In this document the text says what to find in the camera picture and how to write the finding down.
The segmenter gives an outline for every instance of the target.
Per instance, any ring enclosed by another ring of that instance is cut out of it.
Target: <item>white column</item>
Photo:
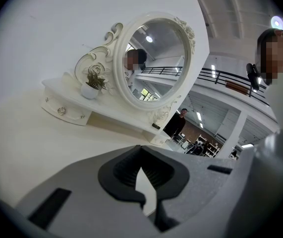
[[[226,140],[225,144],[223,145],[220,152],[216,155],[215,158],[226,159],[230,156],[230,153],[232,152],[233,148],[238,143],[239,136],[240,136],[240,133],[241,133],[243,127],[244,127],[246,119],[247,119],[247,114],[243,111],[240,112],[237,123],[236,123],[231,135]]]

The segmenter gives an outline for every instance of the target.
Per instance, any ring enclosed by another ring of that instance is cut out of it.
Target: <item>black shirt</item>
[[[164,128],[164,132],[169,136],[178,135],[185,125],[184,117],[181,118],[179,114],[174,114],[171,120],[167,123]]]

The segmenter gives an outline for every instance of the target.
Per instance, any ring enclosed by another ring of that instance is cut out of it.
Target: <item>man in black shirt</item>
[[[185,125],[184,116],[187,113],[187,109],[182,109],[180,114],[175,113],[171,120],[167,123],[166,127],[163,129],[166,134],[170,137],[177,136],[183,129]]]

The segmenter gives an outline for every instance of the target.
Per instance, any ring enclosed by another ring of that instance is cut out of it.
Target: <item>brick wall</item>
[[[189,121],[186,121],[185,126],[183,127],[181,133],[185,134],[185,138],[190,140],[193,143],[197,140],[199,135],[202,135],[202,137],[206,138],[212,145],[215,145],[215,143],[218,143],[218,147],[221,148],[223,146],[211,135],[207,134],[200,128],[194,126]]]

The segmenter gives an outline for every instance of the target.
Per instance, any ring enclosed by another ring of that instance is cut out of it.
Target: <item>oval mirror frame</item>
[[[182,73],[179,76],[179,79],[176,81],[175,85],[163,97],[161,97],[157,101],[145,102],[138,100],[129,90],[127,82],[124,78],[122,58],[123,54],[125,53],[127,44],[135,31],[140,26],[153,20],[165,21],[174,26],[175,30],[179,32],[181,41],[184,45],[184,66]],[[192,81],[190,78],[187,78],[187,75],[189,73],[189,70],[192,68],[194,47],[194,32],[191,27],[188,26],[185,21],[182,21],[169,13],[150,12],[131,21],[127,26],[124,26],[122,32],[120,33],[113,54],[113,75],[117,89],[120,92],[121,96],[133,107],[145,111],[160,109],[175,100],[181,92],[181,86],[187,86],[187,82]]]

